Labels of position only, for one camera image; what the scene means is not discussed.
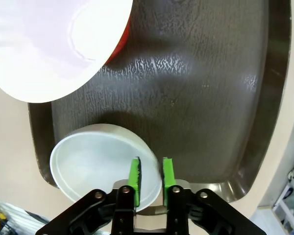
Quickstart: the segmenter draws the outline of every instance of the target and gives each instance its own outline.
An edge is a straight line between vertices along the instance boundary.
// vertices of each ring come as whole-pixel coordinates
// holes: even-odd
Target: white plate
[[[117,46],[132,0],[0,0],[0,88],[33,103],[90,80]]]
[[[137,156],[142,166],[140,211],[158,197],[162,181],[153,152],[125,128],[95,124],[74,131],[53,149],[50,168],[62,192],[76,202],[93,189],[109,193],[115,182],[128,179]]]

